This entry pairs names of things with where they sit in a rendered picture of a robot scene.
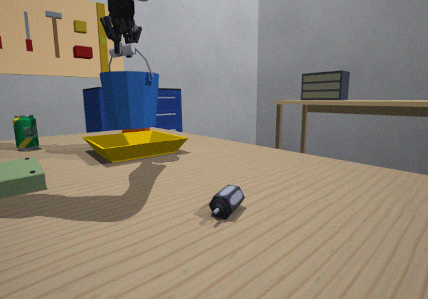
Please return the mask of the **green drink can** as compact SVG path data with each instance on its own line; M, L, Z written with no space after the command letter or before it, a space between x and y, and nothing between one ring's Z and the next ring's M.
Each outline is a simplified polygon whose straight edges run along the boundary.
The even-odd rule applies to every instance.
M13 127L17 148L21 151L36 149L39 146L39 140L36 119L33 114L15 115L14 117Z

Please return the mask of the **blue bucket with wire handle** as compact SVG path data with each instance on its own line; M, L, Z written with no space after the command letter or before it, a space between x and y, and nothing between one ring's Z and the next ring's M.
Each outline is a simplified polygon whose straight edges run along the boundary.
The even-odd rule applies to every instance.
M146 60L150 72L111 72L112 58L121 57L116 56L114 47L109 49L109 72L100 72L108 121L112 129L156 126L159 74L152 73L137 43L122 45L122 56L138 53Z

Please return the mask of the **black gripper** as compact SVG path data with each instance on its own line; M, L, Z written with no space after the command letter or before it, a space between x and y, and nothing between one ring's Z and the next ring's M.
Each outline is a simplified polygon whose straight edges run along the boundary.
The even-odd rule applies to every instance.
M116 56L122 56L122 35L125 44L138 43L142 31L142 28L138 27L134 21L134 1L108 0L108 11L109 15L101 17L100 21L107 38L114 42Z

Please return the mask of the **yellow square tray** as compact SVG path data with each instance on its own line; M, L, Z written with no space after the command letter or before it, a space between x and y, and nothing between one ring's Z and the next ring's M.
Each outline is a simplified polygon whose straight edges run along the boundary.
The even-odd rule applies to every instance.
M82 138L111 163L176 153L188 139L155 130Z

